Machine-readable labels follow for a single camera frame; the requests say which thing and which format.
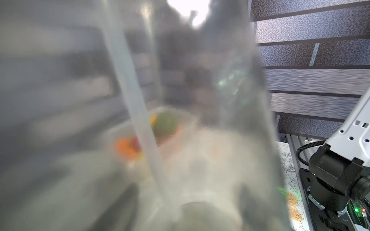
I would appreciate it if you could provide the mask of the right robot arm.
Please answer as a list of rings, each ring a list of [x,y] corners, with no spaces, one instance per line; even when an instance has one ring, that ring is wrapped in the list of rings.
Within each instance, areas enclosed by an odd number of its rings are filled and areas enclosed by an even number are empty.
[[[295,152],[312,231],[370,229],[370,92],[330,138]]]

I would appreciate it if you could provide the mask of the grey spray bottle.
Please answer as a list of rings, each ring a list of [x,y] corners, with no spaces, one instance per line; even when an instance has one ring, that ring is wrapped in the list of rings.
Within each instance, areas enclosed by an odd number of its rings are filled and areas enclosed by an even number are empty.
[[[1,1],[1,230],[290,231],[250,1]]]

